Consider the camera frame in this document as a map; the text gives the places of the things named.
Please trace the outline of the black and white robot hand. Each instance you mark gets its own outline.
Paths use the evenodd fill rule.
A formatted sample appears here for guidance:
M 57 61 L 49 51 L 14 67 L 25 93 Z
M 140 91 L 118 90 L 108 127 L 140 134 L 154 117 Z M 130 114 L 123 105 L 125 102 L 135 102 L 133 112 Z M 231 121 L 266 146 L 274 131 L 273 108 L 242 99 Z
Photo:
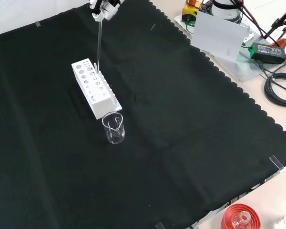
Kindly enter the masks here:
M 89 8 L 96 22 L 109 21 L 124 0 L 90 0 Z

